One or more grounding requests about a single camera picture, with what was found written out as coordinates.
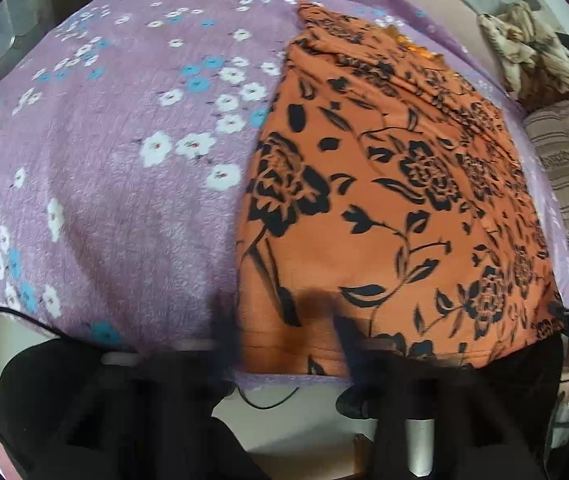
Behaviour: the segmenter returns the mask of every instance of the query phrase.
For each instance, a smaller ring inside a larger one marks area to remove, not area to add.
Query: purple blanket
[[[504,108],[569,306],[519,108],[408,0],[310,1],[394,23]],[[236,290],[236,208],[296,2],[95,0],[0,82],[0,304],[138,349],[206,332],[208,299]]]

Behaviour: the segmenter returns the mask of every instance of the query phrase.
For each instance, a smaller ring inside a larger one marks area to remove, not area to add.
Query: crumpled fabric
[[[500,58],[509,90],[519,100],[546,86],[569,92],[569,50],[528,3],[514,3],[499,16],[481,14],[477,22]]]

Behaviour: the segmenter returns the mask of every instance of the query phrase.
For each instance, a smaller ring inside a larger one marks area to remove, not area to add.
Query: purple floral bedspread
[[[242,181],[298,0],[94,0],[0,82],[0,304],[138,349],[236,290]],[[564,225],[504,95],[408,0],[310,0],[394,23],[501,106],[569,306]]]

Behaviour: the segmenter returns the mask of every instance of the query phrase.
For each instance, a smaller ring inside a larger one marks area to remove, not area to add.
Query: orange floral cloth
[[[320,292],[395,351],[455,365],[557,330],[500,110],[394,30],[310,4],[299,16],[240,212],[247,371],[345,373]]]

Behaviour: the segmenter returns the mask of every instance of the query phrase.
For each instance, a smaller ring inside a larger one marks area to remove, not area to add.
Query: black cable
[[[284,404],[287,400],[291,399],[295,393],[299,390],[299,386],[297,386],[295,388],[295,390],[293,390],[289,395],[287,395],[286,397],[284,397],[280,402],[276,402],[275,404],[272,404],[270,406],[258,406],[257,404],[254,404],[253,402],[251,402],[250,400],[247,399],[247,396],[245,395],[245,393],[242,391],[242,388],[240,388],[238,386],[238,393],[240,394],[240,397],[242,397],[242,400],[244,400],[249,406],[251,406],[251,408],[255,408],[257,410],[272,410],[274,408],[277,408],[278,406],[280,406],[281,404]]]
[[[94,345],[91,343],[80,341],[79,339],[75,339],[74,337],[71,337],[70,335],[65,334],[61,330],[58,330],[57,328],[45,325],[44,323],[38,321],[37,319],[34,319],[34,318],[28,316],[27,314],[24,314],[23,312],[20,312],[17,310],[12,310],[12,309],[6,308],[4,306],[0,306],[0,313],[20,317],[21,319],[29,321],[32,324],[39,326],[43,330],[47,330],[48,332],[52,333],[53,335],[58,336],[60,339],[64,339],[64,340],[69,341],[69,342],[88,345],[88,346],[92,346],[94,348],[99,348],[101,350],[104,350],[104,348],[102,346]],[[25,459],[23,456],[20,456],[18,454],[18,452],[16,452],[16,450],[13,449],[11,444],[9,444],[8,441],[2,436],[1,433],[0,433],[0,443],[2,444],[4,449],[7,451],[7,454],[10,455],[11,457],[13,457],[27,472],[32,469],[32,464],[29,462],[29,460]]]

